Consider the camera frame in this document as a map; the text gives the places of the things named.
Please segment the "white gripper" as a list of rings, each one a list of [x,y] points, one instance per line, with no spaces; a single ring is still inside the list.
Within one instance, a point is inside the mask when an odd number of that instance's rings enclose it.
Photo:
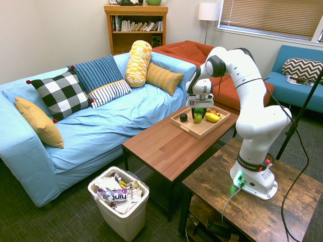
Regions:
[[[190,95],[186,99],[186,106],[191,108],[192,118],[195,118],[195,108],[203,108],[202,117],[205,117],[207,108],[214,105],[213,95]]]

